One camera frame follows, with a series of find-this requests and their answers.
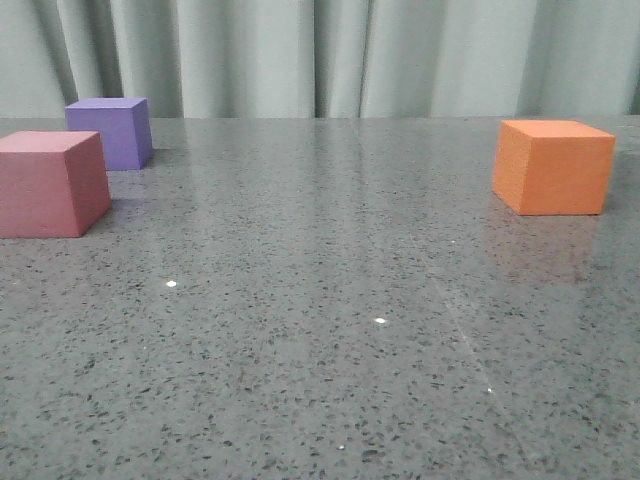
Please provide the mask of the purple foam cube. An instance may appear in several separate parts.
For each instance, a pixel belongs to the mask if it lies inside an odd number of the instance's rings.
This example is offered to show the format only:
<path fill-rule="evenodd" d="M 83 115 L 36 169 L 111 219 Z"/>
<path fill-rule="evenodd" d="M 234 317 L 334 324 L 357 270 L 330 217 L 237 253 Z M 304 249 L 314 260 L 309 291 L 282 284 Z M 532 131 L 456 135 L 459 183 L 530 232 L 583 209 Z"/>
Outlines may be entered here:
<path fill-rule="evenodd" d="M 65 107 L 67 128 L 100 133 L 106 169 L 143 169 L 153 156 L 148 99 L 85 98 Z"/>

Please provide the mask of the pink foam cube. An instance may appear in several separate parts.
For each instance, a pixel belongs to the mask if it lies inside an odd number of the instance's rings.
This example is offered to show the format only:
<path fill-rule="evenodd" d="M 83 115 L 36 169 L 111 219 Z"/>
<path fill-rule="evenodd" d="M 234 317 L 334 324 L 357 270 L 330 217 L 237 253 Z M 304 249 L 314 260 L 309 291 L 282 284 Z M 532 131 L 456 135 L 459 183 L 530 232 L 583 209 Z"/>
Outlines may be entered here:
<path fill-rule="evenodd" d="M 100 134 L 18 131 L 1 139 L 1 236 L 82 236 L 111 207 Z"/>

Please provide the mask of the orange foam cube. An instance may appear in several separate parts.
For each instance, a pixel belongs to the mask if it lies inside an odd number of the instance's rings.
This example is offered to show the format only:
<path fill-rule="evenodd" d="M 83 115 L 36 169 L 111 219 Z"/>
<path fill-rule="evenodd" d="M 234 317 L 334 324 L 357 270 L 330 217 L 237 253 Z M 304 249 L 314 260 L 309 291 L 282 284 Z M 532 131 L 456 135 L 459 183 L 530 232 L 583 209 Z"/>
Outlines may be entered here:
<path fill-rule="evenodd" d="M 519 215 L 598 215 L 615 143 L 614 135 L 573 120 L 504 120 L 493 192 Z"/>

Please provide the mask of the grey-green curtain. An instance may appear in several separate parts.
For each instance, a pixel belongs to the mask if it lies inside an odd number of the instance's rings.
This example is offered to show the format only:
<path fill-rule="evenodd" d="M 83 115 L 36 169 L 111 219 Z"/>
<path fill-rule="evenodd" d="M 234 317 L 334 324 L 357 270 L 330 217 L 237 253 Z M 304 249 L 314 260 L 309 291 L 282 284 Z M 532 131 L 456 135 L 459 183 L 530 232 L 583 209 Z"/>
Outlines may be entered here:
<path fill-rule="evenodd" d="M 5 1 L 1 113 L 145 97 L 157 117 L 625 115 L 635 1 Z"/>

